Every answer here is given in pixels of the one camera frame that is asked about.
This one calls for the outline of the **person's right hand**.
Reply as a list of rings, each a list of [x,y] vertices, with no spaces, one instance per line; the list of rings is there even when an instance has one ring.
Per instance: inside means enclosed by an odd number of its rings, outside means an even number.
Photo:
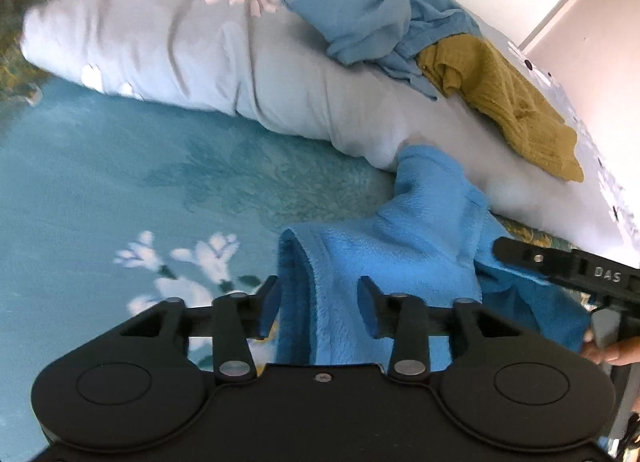
[[[602,349],[598,347],[592,330],[588,329],[584,335],[580,354],[594,364],[606,362],[612,367],[638,364],[640,361],[640,338],[627,338]]]

